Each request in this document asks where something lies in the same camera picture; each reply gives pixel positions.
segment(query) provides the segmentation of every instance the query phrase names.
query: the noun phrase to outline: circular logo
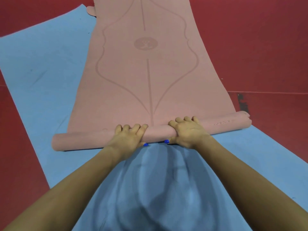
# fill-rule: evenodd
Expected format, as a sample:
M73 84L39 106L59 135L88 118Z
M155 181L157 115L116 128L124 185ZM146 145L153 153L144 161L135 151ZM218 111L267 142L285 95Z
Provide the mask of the circular logo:
M142 37L135 41L135 47L140 50L152 50L157 47L157 40L152 37Z

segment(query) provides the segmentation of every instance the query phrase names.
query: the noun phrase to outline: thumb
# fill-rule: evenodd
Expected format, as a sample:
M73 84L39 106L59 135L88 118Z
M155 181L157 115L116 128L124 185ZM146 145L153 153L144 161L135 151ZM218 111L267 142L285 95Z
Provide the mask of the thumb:
M176 143L176 137L171 137L168 140L165 140L165 143L167 144L175 144Z
M137 145L137 148L140 148L140 147L147 147L147 146L149 146L148 143L140 142L140 143Z

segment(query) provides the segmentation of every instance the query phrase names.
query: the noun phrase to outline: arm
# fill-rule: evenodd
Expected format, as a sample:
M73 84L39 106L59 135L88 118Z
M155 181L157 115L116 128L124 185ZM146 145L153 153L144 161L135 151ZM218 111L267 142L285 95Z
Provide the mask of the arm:
M178 133L169 143L197 150L216 173L254 231L308 230L308 213L291 198L221 146L196 117L170 121Z
M50 189L19 215L4 231L72 230L93 194L122 160L143 146L140 140L147 129L136 124L118 125L108 145L79 169Z

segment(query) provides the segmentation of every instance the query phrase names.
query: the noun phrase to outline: hand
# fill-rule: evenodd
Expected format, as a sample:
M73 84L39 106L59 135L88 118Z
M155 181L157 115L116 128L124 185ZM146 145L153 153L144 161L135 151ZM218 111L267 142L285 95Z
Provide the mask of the hand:
M182 147L196 149L204 140L211 139L209 133L200 125L197 117L193 116L176 118L175 121L171 120L168 125L173 127L178 136L169 139L169 143L177 143Z
M117 125L115 129L115 135L107 143L106 147L111 147L115 154L120 158L120 161L128 159L138 147L142 147L145 143L141 142L141 138L144 135L147 124L143 126L135 124L133 128L129 125Z

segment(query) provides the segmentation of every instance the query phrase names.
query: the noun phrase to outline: blue yoga mat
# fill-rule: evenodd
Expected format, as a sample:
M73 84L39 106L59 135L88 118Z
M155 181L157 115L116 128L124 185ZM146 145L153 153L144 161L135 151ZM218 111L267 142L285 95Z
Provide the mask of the blue yoga mat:
M95 18L77 9L0 38L0 68L50 187L99 150L55 152L66 132ZM257 128L215 135L308 211L308 164ZM74 230L251 230L196 151L150 144L120 163Z

